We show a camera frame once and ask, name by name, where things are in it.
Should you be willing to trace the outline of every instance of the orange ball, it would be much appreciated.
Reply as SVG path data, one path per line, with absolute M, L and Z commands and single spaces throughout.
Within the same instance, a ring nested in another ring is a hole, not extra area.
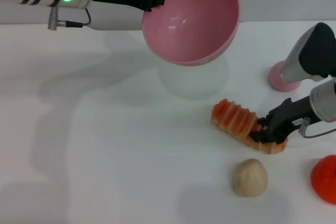
M 325 157 L 313 168 L 311 183 L 323 200 L 336 205 L 336 155 Z

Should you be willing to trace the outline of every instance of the orange toy corn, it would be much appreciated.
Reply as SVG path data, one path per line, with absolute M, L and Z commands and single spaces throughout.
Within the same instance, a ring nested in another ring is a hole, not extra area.
M 250 132 L 261 130 L 256 113 L 250 112 L 249 109 L 243 109 L 242 106 L 235 102 L 229 102 L 227 99 L 214 106 L 212 123 L 220 130 L 230 134 L 234 139 L 258 151 L 277 154 L 286 148 L 287 139 L 282 144 L 263 144 L 254 141 L 249 136 Z

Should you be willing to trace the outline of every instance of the white table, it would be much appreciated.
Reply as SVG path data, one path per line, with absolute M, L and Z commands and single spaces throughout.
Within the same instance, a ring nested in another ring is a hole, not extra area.
M 157 58 L 141 31 L 0 26 L 0 223 L 335 223 L 309 180 L 318 158 L 336 153 L 335 135 L 293 133 L 283 153 L 266 155 L 210 125 L 224 98 L 264 116 L 309 95 L 313 81 L 279 93 L 266 78 L 316 23 L 242 23 L 199 67 Z M 268 171 L 258 198 L 231 189 L 248 158 Z

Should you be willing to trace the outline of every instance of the pink base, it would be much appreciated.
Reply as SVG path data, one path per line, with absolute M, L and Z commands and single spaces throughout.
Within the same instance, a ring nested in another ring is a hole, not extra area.
M 301 81 L 291 82 L 291 83 L 285 82 L 282 79 L 281 73 L 280 73 L 280 70 L 284 64 L 285 64 L 285 61 L 280 61 L 272 67 L 269 73 L 269 76 L 268 76 L 268 81 L 272 85 L 272 87 L 278 91 L 281 91 L 281 92 L 293 91 L 301 85 Z

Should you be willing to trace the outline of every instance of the clay ball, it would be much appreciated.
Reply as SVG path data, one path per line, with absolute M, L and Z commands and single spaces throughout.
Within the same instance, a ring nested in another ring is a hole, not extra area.
M 240 163 L 233 174 L 233 187 L 236 194 L 257 197 L 267 188 L 268 177 L 263 164 L 256 159 Z

